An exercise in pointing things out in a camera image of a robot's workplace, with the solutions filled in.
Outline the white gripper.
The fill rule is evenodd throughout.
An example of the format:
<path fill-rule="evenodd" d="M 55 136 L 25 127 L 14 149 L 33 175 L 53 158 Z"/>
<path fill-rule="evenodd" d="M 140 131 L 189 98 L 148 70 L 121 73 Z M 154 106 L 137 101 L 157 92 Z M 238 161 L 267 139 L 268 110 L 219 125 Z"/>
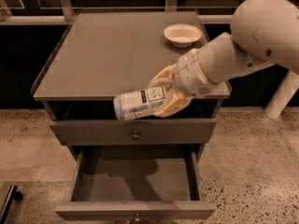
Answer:
<path fill-rule="evenodd" d="M 192 98 L 203 98 L 216 90 L 219 85 L 208 80 L 203 72 L 197 49 L 191 49 L 182 55 L 176 64 L 168 65 L 149 83 L 149 87 L 167 86 L 170 89 L 161 106 L 154 115 L 166 118 L 187 107 Z"/>

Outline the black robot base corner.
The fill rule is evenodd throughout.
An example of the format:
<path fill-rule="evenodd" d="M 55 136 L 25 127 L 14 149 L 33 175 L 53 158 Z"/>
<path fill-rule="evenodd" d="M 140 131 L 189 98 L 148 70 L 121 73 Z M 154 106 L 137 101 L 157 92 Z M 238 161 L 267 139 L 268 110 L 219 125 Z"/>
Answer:
<path fill-rule="evenodd" d="M 18 187 L 16 185 L 10 186 L 0 210 L 0 224 L 5 224 L 12 202 L 13 201 L 20 202 L 22 200 L 23 200 L 23 195 L 18 190 Z"/>

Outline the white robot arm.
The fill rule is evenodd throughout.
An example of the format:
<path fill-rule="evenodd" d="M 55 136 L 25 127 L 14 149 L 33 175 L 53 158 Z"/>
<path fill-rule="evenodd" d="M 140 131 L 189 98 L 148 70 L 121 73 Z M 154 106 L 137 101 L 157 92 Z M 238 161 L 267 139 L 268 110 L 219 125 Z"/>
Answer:
<path fill-rule="evenodd" d="M 288 0 L 246 0 L 230 29 L 183 54 L 151 80 L 151 87 L 168 88 L 156 117 L 172 116 L 221 83 L 274 64 L 299 74 L 299 8 Z"/>

